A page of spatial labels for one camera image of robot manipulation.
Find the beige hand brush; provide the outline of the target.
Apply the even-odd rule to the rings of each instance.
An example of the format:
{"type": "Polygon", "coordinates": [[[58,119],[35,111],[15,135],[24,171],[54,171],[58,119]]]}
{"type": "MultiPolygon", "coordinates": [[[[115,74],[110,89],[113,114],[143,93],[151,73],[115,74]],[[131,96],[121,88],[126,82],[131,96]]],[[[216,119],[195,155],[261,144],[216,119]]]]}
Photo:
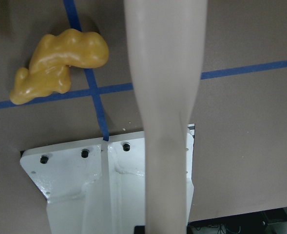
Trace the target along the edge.
{"type": "Polygon", "coordinates": [[[126,0],[131,77],[145,133],[145,232],[187,231],[186,136],[201,78],[208,3],[126,0]]]}

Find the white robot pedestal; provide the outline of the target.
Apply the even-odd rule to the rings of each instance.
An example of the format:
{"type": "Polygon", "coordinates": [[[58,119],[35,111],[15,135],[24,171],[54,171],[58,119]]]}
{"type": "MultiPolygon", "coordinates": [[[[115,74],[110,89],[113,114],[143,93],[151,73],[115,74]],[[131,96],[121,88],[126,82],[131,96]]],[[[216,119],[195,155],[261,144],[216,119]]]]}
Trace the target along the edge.
{"type": "Polygon", "coordinates": [[[143,132],[29,149],[20,165],[47,201],[52,233],[144,233],[143,132]]]}

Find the yellow toy ginger root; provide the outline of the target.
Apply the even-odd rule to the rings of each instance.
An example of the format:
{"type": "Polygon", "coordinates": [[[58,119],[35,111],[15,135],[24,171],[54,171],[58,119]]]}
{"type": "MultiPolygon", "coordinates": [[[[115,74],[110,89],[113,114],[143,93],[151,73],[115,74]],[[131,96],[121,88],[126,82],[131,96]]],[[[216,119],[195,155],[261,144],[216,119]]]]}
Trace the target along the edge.
{"type": "Polygon", "coordinates": [[[67,29],[58,36],[47,34],[38,43],[27,68],[16,71],[10,101],[22,105],[71,88],[70,67],[93,69],[109,59],[109,47],[97,32],[67,29]]]}

